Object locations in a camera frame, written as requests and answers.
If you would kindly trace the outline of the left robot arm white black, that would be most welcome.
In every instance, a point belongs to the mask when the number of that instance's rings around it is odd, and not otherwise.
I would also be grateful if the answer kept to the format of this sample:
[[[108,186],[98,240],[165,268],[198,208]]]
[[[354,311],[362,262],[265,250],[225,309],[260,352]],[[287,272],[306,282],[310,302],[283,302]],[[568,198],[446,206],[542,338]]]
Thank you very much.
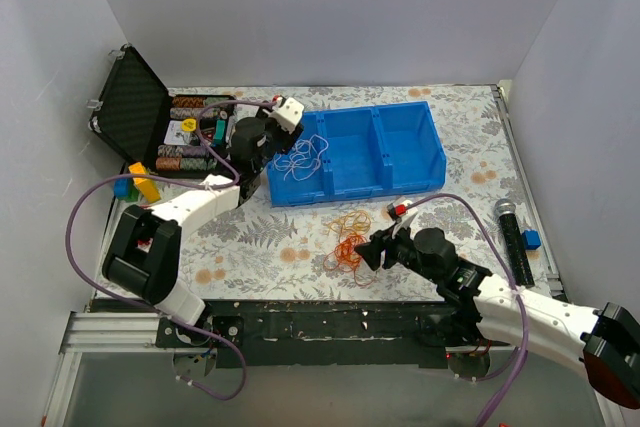
[[[151,208],[129,207],[120,217],[102,275],[180,321],[178,334],[190,346],[205,345],[213,324],[202,315],[204,301],[178,277],[181,244],[255,193],[264,167],[289,152],[302,134],[302,116],[302,107],[287,104],[235,124],[229,154],[238,184],[228,186],[228,178],[210,174],[195,190]]]

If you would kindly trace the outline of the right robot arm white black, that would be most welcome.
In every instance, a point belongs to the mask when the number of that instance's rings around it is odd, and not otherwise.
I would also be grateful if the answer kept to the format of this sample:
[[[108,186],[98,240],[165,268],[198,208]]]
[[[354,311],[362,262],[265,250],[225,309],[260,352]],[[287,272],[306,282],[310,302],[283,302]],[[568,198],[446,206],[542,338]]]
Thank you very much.
[[[585,377],[595,391],[632,410],[639,407],[639,323],[625,308],[578,306],[528,289],[460,257],[438,228],[375,232],[355,248],[373,270],[400,264],[432,282],[457,315],[454,336],[520,344]]]

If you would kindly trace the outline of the blue three-compartment plastic bin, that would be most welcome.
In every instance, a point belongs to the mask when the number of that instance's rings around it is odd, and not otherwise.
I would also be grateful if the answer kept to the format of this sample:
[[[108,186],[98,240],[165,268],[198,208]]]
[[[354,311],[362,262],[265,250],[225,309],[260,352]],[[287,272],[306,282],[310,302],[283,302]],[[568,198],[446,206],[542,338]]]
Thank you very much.
[[[268,166],[271,203],[291,207],[443,187],[447,159],[425,101],[311,111]]]

